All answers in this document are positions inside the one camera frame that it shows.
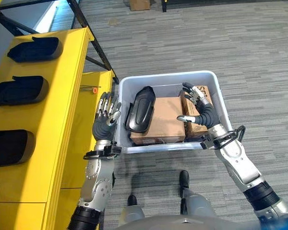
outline silver metal arm segment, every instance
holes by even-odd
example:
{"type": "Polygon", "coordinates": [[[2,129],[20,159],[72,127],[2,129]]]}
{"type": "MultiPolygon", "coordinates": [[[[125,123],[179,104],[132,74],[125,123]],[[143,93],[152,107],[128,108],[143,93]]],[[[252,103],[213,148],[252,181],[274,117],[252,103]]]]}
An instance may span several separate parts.
{"type": "Polygon", "coordinates": [[[177,119],[205,125],[208,128],[210,137],[203,138],[202,147],[208,148],[214,145],[217,157],[225,164],[230,177],[253,206],[256,216],[262,223],[271,227],[283,219],[288,219],[288,206],[277,196],[245,154],[240,142],[245,127],[235,130],[236,134],[233,131],[228,132],[204,94],[190,83],[184,82],[182,85],[182,89],[189,94],[185,97],[193,102],[200,115],[181,115],[177,119]],[[239,130],[243,131],[237,139],[239,130]]]}
{"type": "MultiPolygon", "coordinates": [[[[213,138],[221,138],[227,134],[221,124],[210,128],[208,132],[213,138]]],[[[221,149],[216,149],[215,153],[225,164],[237,187],[252,204],[261,223],[274,229],[288,221],[287,204],[264,180],[259,170],[246,156],[244,147],[238,140],[232,141],[221,149]]]]}
{"type": "MultiPolygon", "coordinates": [[[[110,146],[109,140],[97,141],[94,150],[103,150],[110,146]]],[[[93,208],[102,212],[112,193],[113,158],[88,160],[85,168],[85,182],[81,189],[79,206],[93,208]]]]}
{"type": "MultiPolygon", "coordinates": [[[[222,124],[210,128],[208,132],[213,138],[220,138],[227,134],[222,124]]],[[[215,153],[225,164],[230,177],[242,192],[264,182],[261,173],[246,156],[244,147],[238,140],[215,150],[215,153]]]]}

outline black rubber joint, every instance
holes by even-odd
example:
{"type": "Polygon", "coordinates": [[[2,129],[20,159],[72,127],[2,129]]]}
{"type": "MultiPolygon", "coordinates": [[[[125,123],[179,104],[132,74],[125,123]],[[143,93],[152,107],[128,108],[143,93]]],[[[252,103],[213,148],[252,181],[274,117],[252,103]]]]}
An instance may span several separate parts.
{"type": "Polygon", "coordinates": [[[206,126],[207,128],[211,128],[221,123],[216,109],[210,103],[202,104],[196,109],[200,115],[195,117],[195,123],[206,126]]]}
{"type": "Polygon", "coordinates": [[[88,207],[77,206],[68,225],[69,230],[95,230],[100,212],[88,207]]]}
{"type": "Polygon", "coordinates": [[[255,211],[272,206],[280,200],[266,181],[243,193],[255,211]]]}

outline robot finger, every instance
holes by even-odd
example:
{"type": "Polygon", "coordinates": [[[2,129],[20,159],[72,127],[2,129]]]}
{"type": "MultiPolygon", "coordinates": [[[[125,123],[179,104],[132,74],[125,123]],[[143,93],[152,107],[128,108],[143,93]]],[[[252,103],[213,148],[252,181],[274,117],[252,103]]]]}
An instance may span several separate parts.
{"type": "Polygon", "coordinates": [[[111,102],[111,105],[110,105],[110,108],[109,108],[109,113],[108,113],[108,116],[111,117],[113,111],[114,111],[114,108],[116,108],[117,106],[117,102],[118,102],[118,98],[116,97],[116,99],[113,99],[112,102],[111,102]]]}
{"type": "Polygon", "coordinates": [[[195,123],[195,117],[194,116],[186,116],[186,115],[179,115],[177,117],[177,120],[182,122],[192,122],[195,123]]]}
{"type": "Polygon", "coordinates": [[[193,104],[196,104],[196,99],[194,97],[191,97],[190,95],[184,95],[185,98],[187,98],[188,100],[190,100],[193,104]]]}
{"type": "Polygon", "coordinates": [[[116,111],[119,111],[120,110],[120,107],[121,107],[121,103],[118,102],[117,106],[116,106],[116,111]]]}
{"type": "Polygon", "coordinates": [[[188,82],[183,82],[182,85],[183,85],[184,87],[190,89],[190,90],[194,87],[194,85],[192,85],[192,84],[190,84],[190,83],[188,83],[188,82]]]}
{"type": "Polygon", "coordinates": [[[109,117],[109,119],[107,120],[107,125],[108,126],[113,126],[115,125],[116,121],[119,119],[120,117],[120,111],[115,111],[111,117],[109,117]]]}
{"type": "Polygon", "coordinates": [[[104,103],[104,99],[106,98],[107,93],[103,92],[102,95],[100,96],[97,108],[96,108],[96,116],[95,119],[100,117],[102,115],[102,110],[103,110],[103,103],[104,103]]]}
{"type": "Polygon", "coordinates": [[[111,92],[108,92],[103,104],[103,116],[107,116],[109,112],[109,104],[110,104],[111,92]]]}
{"type": "Polygon", "coordinates": [[[191,93],[191,90],[189,88],[183,87],[182,90],[187,92],[187,93],[191,93]]]}

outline robot forearm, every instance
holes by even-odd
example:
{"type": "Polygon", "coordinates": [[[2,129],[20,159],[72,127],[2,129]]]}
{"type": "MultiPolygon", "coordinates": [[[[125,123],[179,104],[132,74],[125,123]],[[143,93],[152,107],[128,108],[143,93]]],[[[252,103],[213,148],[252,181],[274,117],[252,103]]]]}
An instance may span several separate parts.
{"type": "Polygon", "coordinates": [[[183,122],[205,125],[209,136],[203,137],[203,149],[213,147],[217,157],[225,164],[230,177],[244,193],[262,223],[275,225],[288,218],[288,206],[280,199],[259,170],[249,160],[241,144],[245,127],[228,132],[221,124],[215,108],[207,101],[204,94],[192,84],[184,82],[185,95],[195,105],[199,116],[178,116],[183,122]]]}
{"type": "MultiPolygon", "coordinates": [[[[227,134],[221,124],[210,128],[208,132],[214,139],[220,139],[227,134]]],[[[276,195],[259,170],[248,159],[243,145],[238,140],[216,149],[215,153],[225,164],[230,177],[244,193],[262,223],[275,226],[281,224],[281,219],[288,218],[288,206],[276,195]]]]}
{"type": "Polygon", "coordinates": [[[104,154],[104,149],[111,147],[111,141],[97,141],[94,151],[84,157],[88,160],[85,168],[85,182],[77,208],[71,218],[68,229],[94,230],[99,223],[99,216],[104,211],[114,185],[114,156],[104,154]]]}

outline brown cardboard box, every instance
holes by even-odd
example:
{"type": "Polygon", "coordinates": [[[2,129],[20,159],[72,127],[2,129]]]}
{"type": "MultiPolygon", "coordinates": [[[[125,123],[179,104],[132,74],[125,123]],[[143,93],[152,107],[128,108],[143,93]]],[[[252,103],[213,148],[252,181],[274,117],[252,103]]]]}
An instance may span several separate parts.
{"type": "Polygon", "coordinates": [[[150,10],[150,0],[129,0],[132,11],[150,10]]]}
{"type": "MultiPolygon", "coordinates": [[[[207,98],[207,100],[210,103],[212,103],[208,87],[205,85],[200,85],[200,86],[197,86],[197,88],[200,91],[202,91],[204,93],[205,97],[207,98]]],[[[187,93],[184,91],[181,91],[181,93],[180,93],[180,99],[181,99],[183,114],[188,115],[188,116],[198,116],[199,113],[196,110],[195,105],[190,100],[188,100],[187,98],[184,97],[185,94],[187,94],[187,93]]],[[[207,127],[206,126],[201,126],[201,125],[194,124],[194,123],[185,123],[185,129],[186,129],[186,138],[188,138],[188,139],[199,138],[202,135],[207,134],[207,127]]]]}
{"type": "Polygon", "coordinates": [[[154,114],[145,133],[131,133],[137,145],[182,142],[185,139],[184,124],[176,119],[182,114],[179,97],[156,98],[154,114]]]}

